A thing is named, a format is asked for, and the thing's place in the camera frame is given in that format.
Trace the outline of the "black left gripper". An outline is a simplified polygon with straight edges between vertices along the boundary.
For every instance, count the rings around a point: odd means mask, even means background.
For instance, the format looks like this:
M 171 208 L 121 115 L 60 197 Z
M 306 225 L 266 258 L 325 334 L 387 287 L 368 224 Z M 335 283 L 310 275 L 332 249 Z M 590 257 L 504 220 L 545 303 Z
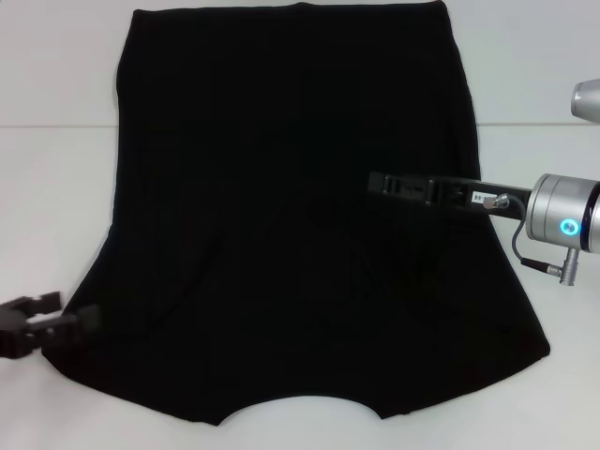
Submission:
M 79 335 L 98 329 L 100 314 L 96 305 L 75 313 L 38 322 L 28 320 L 62 308 L 61 293 L 48 292 L 37 297 L 19 297 L 1 305 L 1 357 L 21 359 L 40 347 L 42 335 Z

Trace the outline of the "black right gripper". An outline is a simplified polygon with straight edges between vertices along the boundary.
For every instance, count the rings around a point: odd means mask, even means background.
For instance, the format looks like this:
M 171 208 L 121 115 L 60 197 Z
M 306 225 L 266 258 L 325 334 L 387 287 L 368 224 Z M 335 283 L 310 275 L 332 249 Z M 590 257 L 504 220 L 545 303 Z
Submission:
M 464 178 L 444 178 L 442 181 L 428 177 L 403 177 L 383 172 L 370 172 L 367 191 L 398 201 L 422 203 L 427 206 L 438 203 L 442 192 L 442 206 L 462 212 L 470 212 L 501 218 L 520 220 L 522 214 L 512 201 L 505 208 L 486 209 L 485 199 L 503 194 L 513 195 L 528 205 L 530 188 L 509 187 Z

